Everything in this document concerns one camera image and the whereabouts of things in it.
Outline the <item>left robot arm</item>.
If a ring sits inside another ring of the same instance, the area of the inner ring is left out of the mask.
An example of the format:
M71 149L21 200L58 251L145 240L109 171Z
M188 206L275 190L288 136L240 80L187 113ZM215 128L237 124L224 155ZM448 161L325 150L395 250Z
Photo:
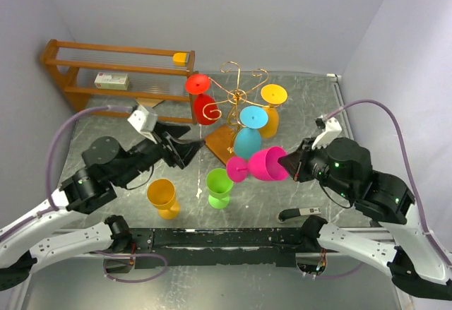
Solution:
M120 215L109 216L90 228L65 235L53 233L85 218L113 201L115 188L127 185L159 161L184 169L205 141L186 140L189 126L142 117L130 125L144 139L129 150L111 136L104 136L83 152L84 167L51 193L49 199L1 229L1 289L11 289L30 274L78 254L94 251L122 253L131 248L132 233Z

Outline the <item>red wine glass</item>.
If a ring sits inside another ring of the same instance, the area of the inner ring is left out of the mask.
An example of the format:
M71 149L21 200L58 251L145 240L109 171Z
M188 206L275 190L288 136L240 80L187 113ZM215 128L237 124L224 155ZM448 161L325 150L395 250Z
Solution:
M190 76L185 83L186 91L195 95L194 112L196 120L201 125L211 125L215 122L217 113L213 113L216 109L215 100L207 94L210 88L210 79L204 74L194 74Z

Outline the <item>blue wine glass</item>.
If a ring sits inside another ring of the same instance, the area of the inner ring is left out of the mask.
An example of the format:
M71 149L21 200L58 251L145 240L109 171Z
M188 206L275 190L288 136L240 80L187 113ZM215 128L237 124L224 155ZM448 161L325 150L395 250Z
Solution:
M248 160L261 149L259 129L268 123L268 115L261 107L248 106L240 112L239 118L244 128L237 134L233 150L236 156Z

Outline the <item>pink wine glass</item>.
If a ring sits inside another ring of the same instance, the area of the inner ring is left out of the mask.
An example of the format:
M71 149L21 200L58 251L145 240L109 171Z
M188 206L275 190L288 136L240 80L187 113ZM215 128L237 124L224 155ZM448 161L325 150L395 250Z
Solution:
M234 156L227 161L226 173L233 182L242 182L249 175L260 181L283 181L289 177L278 160L287 152L273 146L254 153L248 160Z

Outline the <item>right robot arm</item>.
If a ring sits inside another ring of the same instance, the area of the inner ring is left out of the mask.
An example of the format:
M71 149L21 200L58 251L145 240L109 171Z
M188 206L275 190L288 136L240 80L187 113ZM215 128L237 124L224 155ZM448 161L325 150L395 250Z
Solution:
M317 180L346 199L361 214L390 232L394 245L382 244L340 229L312 215L301 227L306 251L334 250L373 266L400 290L417 298L451 300L451 264L422 229L420 206L400 178L373 170L371 154L349 138L312 149L305 138L296 151L278 162L299 183Z

